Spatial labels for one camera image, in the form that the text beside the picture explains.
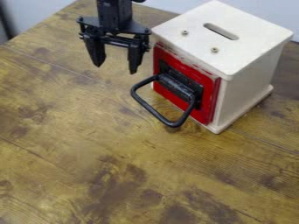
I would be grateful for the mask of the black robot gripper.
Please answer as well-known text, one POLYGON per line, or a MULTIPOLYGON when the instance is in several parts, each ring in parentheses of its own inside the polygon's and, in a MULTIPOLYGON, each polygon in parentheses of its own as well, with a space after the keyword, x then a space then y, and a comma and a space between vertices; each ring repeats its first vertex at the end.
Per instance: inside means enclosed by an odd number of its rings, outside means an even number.
POLYGON ((149 47, 150 30, 133 20, 132 3, 145 0, 96 0, 97 16, 78 17, 78 37, 96 67, 105 61, 105 45, 128 48, 128 68, 134 74, 149 47))

